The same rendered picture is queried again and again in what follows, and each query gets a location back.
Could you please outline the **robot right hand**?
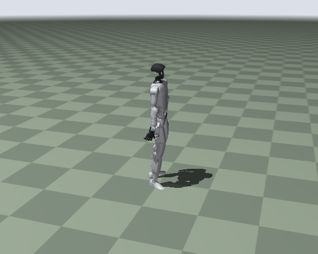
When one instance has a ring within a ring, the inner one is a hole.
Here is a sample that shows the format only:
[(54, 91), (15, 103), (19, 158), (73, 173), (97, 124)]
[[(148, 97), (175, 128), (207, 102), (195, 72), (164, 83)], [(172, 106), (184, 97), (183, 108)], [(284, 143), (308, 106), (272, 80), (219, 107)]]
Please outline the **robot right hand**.
[(151, 131), (151, 128), (152, 127), (150, 127), (150, 129), (149, 129), (149, 133), (146, 135), (146, 137), (144, 138), (144, 139), (146, 139), (146, 140), (150, 140), (150, 141), (152, 141), (152, 138), (154, 137), (154, 139), (155, 139), (155, 135), (154, 135), (154, 133), (155, 133), (155, 131)]

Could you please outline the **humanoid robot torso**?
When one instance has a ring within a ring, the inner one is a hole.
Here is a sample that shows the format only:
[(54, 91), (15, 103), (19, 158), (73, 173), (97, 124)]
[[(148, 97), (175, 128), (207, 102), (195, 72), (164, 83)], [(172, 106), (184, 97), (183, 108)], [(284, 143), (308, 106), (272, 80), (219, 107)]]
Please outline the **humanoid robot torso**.
[(151, 84), (151, 88), (153, 86), (158, 86), (159, 94), (157, 97), (157, 104), (156, 106), (160, 109), (159, 113), (157, 113), (157, 123), (160, 123), (161, 126), (164, 126), (165, 124), (165, 110), (167, 109), (167, 95), (168, 95), (168, 88), (167, 83), (165, 80), (162, 80), (162, 83), (159, 83), (160, 81), (155, 82), (156, 84)]

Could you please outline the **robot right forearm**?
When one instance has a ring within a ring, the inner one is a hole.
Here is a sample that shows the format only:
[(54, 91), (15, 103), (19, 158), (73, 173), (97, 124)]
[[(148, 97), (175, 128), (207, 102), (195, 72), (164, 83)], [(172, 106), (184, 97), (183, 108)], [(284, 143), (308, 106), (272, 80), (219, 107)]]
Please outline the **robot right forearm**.
[(151, 131), (155, 131), (157, 127), (157, 109), (153, 108), (151, 111)]

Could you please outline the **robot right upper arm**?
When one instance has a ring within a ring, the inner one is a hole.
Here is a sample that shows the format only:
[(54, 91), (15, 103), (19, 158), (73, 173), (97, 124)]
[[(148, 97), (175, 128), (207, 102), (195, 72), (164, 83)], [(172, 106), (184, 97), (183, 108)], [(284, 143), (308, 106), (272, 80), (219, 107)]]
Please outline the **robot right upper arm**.
[(152, 111), (153, 108), (156, 108), (156, 109), (157, 109), (157, 113), (159, 113), (159, 111), (160, 111), (160, 109), (156, 106), (158, 94), (159, 94), (158, 86), (153, 86), (153, 87), (150, 89), (151, 111)]

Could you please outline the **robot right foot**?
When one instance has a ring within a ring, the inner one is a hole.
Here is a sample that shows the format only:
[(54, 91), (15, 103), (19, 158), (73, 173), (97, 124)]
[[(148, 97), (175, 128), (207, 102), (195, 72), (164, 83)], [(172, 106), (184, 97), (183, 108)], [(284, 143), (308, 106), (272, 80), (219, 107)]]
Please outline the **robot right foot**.
[(159, 182), (153, 183), (152, 179), (149, 181), (149, 184), (157, 189), (165, 189)]

